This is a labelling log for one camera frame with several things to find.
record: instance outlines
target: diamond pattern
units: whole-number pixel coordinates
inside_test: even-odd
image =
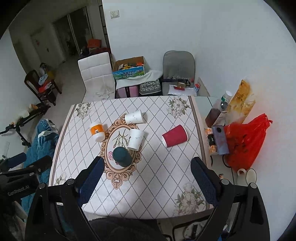
[[[92,122],[98,119],[104,128],[109,128],[122,114],[141,110],[144,123],[137,126],[145,134],[142,160],[137,163],[137,170],[119,189],[114,189],[103,173],[96,191],[83,210],[100,216],[125,218],[174,216],[175,199],[177,194],[184,191],[183,186],[188,182],[197,186],[190,170],[190,161],[194,156],[201,156],[201,151],[192,110],[187,108],[185,115],[174,118],[168,113],[168,102],[172,98],[152,96],[91,102],[91,108],[83,120],[75,111],[65,128],[54,180],[62,173],[66,174],[67,179],[76,178],[99,155],[101,143],[95,142],[89,131]],[[187,97],[182,99],[189,103]],[[179,124],[188,130],[190,139],[165,148],[161,135]]]

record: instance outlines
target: cardboard box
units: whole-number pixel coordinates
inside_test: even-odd
[[[136,67],[136,68],[118,71],[118,67],[121,64],[136,64],[138,62],[142,62],[144,65]],[[128,77],[136,77],[136,76],[144,75],[145,74],[144,57],[141,56],[141,57],[134,57],[134,58],[127,58],[127,59],[123,59],[123,60],[118,60],[115,62],[112,71],[113,71],[113,76],[114,76],[115,80],[126,79]]]

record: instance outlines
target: oval ornate frame print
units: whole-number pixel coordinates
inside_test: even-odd
[[[113,150],[122,146],[127,148],[129,130],[138,129],[136,124],[126,124],[123,114],[119,119],[117,119],[106,131],[106,139],[102,142],[100,156],[104,158],[105,170],[107,179],[111,180],[112,185],[115,189],[118,189],[123,181],[127,181],[133,171],[136,169],[136,163],[141,161],[141,149],[140,146],[138,151],[129,150],[132,156],[133,162],[128,167],[119,166],[112,157]]]

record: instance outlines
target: pink box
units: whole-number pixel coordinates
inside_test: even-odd
[[[139,86],[129,86],[117,90],[119,98],[139,97]]]

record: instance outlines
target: wooden chair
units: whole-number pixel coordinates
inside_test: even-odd
[[[36,97],[40,100],[41,103],[48,100],[50,103],[52,103],[54,106],[56,105],[56,96],[53,93],[53,89],[57,89],[57,91],[62,94],[62,92],[59,90],[57,84],[55,83],[54,79],[50,80],[52,83],[51,87],[46,89],[44,92],[40,93],[39,88],[41,85],[39,85],[39,75],[36,70],[31,70],[29,73],[27,73],[25,77],[25,85],[28,86],[28,88],[36,95]]]

